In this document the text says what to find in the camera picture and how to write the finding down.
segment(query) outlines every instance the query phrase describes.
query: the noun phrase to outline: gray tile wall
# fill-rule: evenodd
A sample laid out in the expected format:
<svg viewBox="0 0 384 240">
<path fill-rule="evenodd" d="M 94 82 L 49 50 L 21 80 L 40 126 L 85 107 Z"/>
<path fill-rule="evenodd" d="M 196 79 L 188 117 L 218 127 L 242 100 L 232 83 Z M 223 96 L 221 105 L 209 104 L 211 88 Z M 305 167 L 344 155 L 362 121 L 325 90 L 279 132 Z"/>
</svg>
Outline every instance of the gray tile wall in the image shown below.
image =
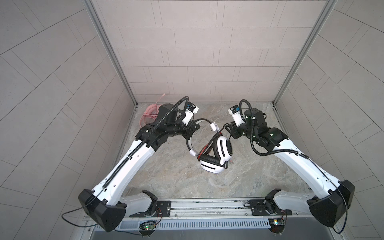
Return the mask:
<svg viewBox="0 0 384 240">
<path fill-rule="evenodd" d="M 324 3 L 93 0 L 142 103 L 271 102 Z"/>
<path fill-rule="evenodd" d="M 293 142 L 355 185 L 356 240 L 384 239 L 383 12 L 382 0 L 339 0 L 277 104 Z"/>
<path fill-rule="evenodd" d="M 68 240 L 134 105 L 81 0 L 1 1 L 0 33 L 0 238 Z"/>
</svg>

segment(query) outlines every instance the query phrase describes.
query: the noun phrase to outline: pink object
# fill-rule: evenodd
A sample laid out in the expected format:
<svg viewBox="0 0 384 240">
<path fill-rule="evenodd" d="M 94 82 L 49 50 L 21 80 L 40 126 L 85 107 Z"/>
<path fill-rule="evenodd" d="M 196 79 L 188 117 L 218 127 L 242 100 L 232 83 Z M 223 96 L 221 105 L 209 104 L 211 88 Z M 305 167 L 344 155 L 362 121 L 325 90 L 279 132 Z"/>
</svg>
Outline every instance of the pink object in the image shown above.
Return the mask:
<svg viewBox="0 0 384 240">
<path fill-rule="evenodd" d="M 141 116 L 140 118 L 140 121 L 139 121 L 140 127 L 143 127 L 148 123 L 154 122 L 156 120 L 157 115 L 159 114 L 159 107 L 162 105 L 162 104 L 158 105 L 157 102 L 147 107 L 143 116 Z"/>
</svg>

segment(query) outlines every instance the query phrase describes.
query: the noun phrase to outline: metal corner post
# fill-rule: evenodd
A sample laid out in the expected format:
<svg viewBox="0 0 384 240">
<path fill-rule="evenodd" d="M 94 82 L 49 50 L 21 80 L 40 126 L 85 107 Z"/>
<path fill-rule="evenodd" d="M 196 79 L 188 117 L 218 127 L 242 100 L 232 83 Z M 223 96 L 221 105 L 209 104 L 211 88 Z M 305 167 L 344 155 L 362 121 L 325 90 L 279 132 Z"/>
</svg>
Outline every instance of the metal corner post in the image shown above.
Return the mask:
<svg viewBox="0 0 384 240">
<path fill-rule="evenodd" d="M 131 97 L 131 99 L 132 99 L 132 101 L 136 107 L 137 101 L 135 99 L 135 96 L 133 95 L 133 92 L 132 92 L 131 88 L 129 87 L 128 81 L 127 81 L 127 79 L 126 79 L 126 77 L 122 71 L 122 68 L 120 66 L 120 63 L 119 63 L 116 55 L 115 55 L 115 52 L 113 51 L 112 45 L 108 40 L 107 34 L 104 31 L 104 28 L 101 24 L 101 21 L 100 21 L 98 15 L 96 13 L 96 10 L 92 4 L 92 0 L 83 0 L 83 3 L 84 3 L 85 8 L 87 9 L 89 16 L 91 17 L 91 20 L 92 20 L 92 22 L 96 28 L 97 33 L 100 36 L 100 39 L 101 39 L 103 45 L 105 46 L 105 48 L 107 50 L 108 55 L 111 58 L 111 62 L 113 64 L 114 68 L 116 69 L 125 89 L 127 89 L 128 94 Z"/>
<path fill-rule="evenodd" d="M 336 2 L 337 2 L 337 0 L 328 0 L 325 3 L 319 17 L 317 18 L 315 24 L 313 25 L 313 28 L 312 28 L 310 34 L 308 35 L 306 41 L 304 42 L 304 45 L 301 48 L 299 54 L 297 55 L 295 62 L 293 63 L 290 71 L 288 72 L 287 77 L 285 78 L 279 92 L 277 93 L 275 99 L 273 100 L 274 105 L 276 105 L 280 101 L 281 96 L 283 95 L 283 93 L 287 89 L 287 87 L 288 87 L 289 83 L 291 82 L 293 76 L 295 75 L 297 69 L 299 69 L 300 64 L 303 62 L 304 57 L 307 55 L 307 53 L 308 53 L 309 49 L 311 48 L 314 40 L 316 39 L 321 28 L 323 27 L 325 21 L 327 20 L 327 18 L 331 14 L 333 7 L 336 4 Z"/>
</svg>

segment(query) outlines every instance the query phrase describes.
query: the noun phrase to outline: marble floor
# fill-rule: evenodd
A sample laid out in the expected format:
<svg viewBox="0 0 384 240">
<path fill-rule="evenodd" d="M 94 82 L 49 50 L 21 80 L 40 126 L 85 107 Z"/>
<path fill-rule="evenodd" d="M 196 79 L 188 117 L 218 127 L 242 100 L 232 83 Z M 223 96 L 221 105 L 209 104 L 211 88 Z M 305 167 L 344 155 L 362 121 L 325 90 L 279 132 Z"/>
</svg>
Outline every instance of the marble floor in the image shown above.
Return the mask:
<svg viewBox="0 0 384 240">
<path fill-rule="evenodd" d="M 207 118 L 216 122 L 219 127 L 230 123 L 232 117 L 228 109 L 236 103 L 198 104 L 197 118 Z M 267 114 L 269 127 L 278 127 L 279 123 L 272 104 L 253 103 Z M 139 119 L 147 104 L 140 104 L 129 131 L 123 154 L 128 151 L 137 134 Z M 213 132 L 206 122 L 192 137 L 194 149 L 200 151 Z M 155 154 L 139 169 L 127 186 L 124 196 L 148 190 L 160 199 L 165 198 L 219 198 L 219 197 L 264 197 L 274 188 L 290 192 L 309 192 L 308 185 L 283 161 L 274 155 L 260 157 L 249 144 L 249 139 L 240 137 L 231 139 L 233 146 L 232 162 L 227 170 L 220 174 L 207 172 L 200 167 L 196 157 L 189 154 L 182 136 L 169 137 Z M 258 151 L 264 148 L 255 145 Z"/>
</svg>

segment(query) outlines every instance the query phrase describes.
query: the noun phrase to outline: tile wall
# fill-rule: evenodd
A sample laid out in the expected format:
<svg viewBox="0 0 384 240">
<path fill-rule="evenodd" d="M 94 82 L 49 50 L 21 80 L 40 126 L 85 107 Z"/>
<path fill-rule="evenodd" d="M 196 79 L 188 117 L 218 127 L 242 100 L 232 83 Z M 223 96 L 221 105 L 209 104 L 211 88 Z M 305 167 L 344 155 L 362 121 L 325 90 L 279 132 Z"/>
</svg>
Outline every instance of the tile wall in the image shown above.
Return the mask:
<svg viewBox="0 0 384 240">
<path fill-rule="evenodd" d="M 93 0 L 139 102 L 271 102 L 325 1 Z"/>
<path fill-rule="evenodd" d="M 384 239 L 384 1 L 339 0 L 277 109 L 290 138 L 348 179 L 348 229 Z"/>
<path fill-rule="evenodd" d="M 81 0 L 3 0 L 0 32 L 0 239 L 68 240 L 134 105 Z"/>
</svg>

